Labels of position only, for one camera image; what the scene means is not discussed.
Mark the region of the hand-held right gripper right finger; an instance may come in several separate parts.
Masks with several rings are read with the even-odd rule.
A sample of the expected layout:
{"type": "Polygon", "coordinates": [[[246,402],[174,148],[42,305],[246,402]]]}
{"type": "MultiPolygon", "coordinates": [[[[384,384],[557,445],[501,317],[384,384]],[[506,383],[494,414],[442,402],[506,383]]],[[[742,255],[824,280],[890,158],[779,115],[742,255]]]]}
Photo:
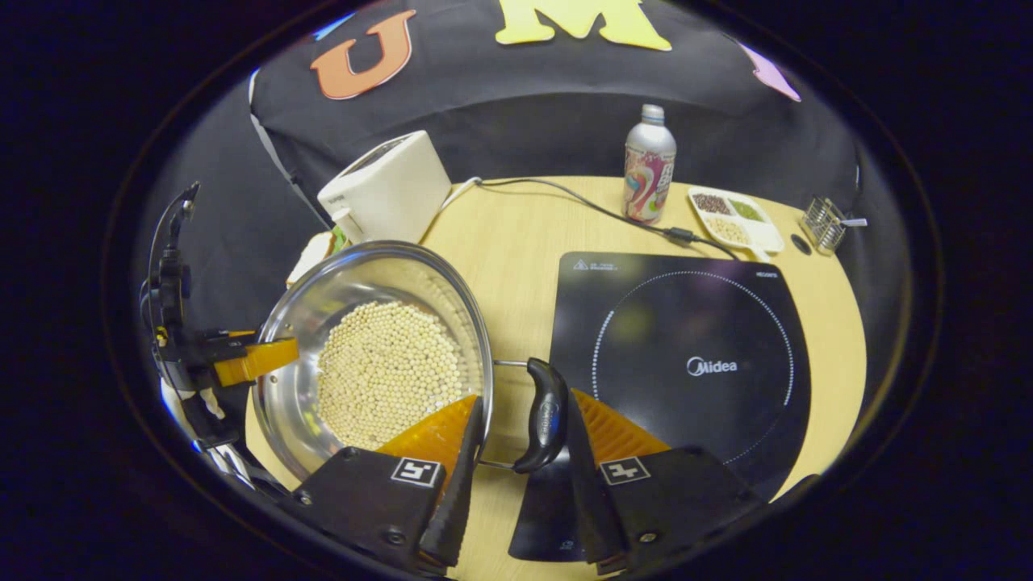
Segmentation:
{"type": "Polygon", "coordinates": [[[580,544],[601,575],[701,550],[764,504],[701,446],[672,448],[580,390],[566,429],[580,544]]]}

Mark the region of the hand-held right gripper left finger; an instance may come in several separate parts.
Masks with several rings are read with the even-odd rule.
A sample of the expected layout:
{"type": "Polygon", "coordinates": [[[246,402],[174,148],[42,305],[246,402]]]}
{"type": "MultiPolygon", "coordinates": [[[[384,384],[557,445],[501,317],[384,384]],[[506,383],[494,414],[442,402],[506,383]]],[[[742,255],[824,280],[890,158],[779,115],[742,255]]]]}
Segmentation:
{"type": "Polygon", "coordinates": [[[482,436],[483,401],[471,395],[377,451],[340,449],[282,508],[370,558],[442,576],[460,559],[482,436]]]}

